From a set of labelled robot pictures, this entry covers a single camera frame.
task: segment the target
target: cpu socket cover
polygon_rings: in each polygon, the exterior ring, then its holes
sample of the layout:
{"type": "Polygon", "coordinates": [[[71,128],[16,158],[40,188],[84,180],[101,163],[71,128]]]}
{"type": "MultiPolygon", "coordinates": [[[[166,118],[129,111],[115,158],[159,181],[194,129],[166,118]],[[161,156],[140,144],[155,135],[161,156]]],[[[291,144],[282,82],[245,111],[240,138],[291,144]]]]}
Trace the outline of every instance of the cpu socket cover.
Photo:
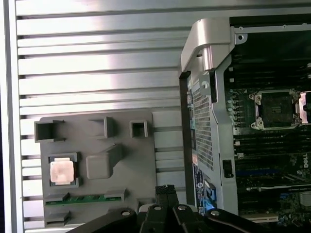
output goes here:
{"type": "Polygon", "coordinates": [[[295,90],[259,91],[249,95],[255,104],[256,130],[293,129],[300,125],[299,92],[295,90]]]}

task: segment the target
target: expansion slot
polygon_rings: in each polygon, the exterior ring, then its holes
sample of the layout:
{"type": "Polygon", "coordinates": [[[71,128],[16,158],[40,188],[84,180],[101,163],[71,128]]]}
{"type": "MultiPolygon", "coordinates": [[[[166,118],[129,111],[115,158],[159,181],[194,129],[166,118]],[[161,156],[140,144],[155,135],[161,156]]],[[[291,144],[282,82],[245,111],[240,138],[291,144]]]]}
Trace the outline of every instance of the expansion slot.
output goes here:
{"type": "Polygon", "coordinates": [[[277,214],[252,214],[252,215],[242,215],[242,217],[255,222],[255,223],[267,223],[267,222],[278,222],[277,214]]]}

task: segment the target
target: striped metal surface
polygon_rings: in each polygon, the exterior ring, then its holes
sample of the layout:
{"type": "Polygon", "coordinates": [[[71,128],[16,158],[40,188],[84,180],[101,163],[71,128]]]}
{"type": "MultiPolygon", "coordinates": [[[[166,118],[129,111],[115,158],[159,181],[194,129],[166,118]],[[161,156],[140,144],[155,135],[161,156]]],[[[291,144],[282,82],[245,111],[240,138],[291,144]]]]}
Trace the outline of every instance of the striped metal surface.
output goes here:
{"type": "Polygon", "coordinates": [[[5,130],[13,131],[14,138],[4,144],[15,143],[14,153],[8,152],[15,159],[16,196],[10,196],[16,211],[23,209],[23,216],[15,216],[16,228],[27,233],[63,233],[71,228],[43,229],[35,120],[149,109],[156,132],[157,183],[175,184],[185,202],[177,67],[191,25],[205,17],[311,10],[310,0],[283,0],[282,7],[278,1],[255,0],[8,2],[3,10],[10,13],[5,17],[10,18],[12,78],[11,94],[9,89],[6,93],[12,95],[8,104],[14,124],[5,130]]]}

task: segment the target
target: green circuit board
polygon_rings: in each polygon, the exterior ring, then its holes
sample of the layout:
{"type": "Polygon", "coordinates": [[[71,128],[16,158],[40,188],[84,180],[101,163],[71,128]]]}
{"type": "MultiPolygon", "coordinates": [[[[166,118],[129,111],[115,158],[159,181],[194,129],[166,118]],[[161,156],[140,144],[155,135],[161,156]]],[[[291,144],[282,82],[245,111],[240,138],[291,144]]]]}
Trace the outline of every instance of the green circuit board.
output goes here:
{"type": "Polygon", "coordinates": [[[61,201],[48,201],[46,205],[68,205],[68,204],[80,204],[91,202],[103,202],[103,201],[121,201],[121,197],[105,198],[104,195],[87,195],[79,197],[67,197],[61,201]]]}
{"type": "Polygon", "coordinates": [[[303,222],[311,223],[311,207],[300,204],[299,193],[285,193],[280,196],[281,211],[278,211],[278,225],[302,226],[303,222]]]}

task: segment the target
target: dell logo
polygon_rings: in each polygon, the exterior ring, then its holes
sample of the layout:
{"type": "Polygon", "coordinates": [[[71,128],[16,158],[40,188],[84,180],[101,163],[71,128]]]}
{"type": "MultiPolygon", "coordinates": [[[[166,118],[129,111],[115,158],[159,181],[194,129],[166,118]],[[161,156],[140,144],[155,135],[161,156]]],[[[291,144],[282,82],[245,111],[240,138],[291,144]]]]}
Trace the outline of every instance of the dell logo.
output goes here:
{"type": "Polygon", "coordinates": [[[308,154],[303,155],[303,167],[308,168],[309,167],[309,162],[308,162],[308,154]]]}

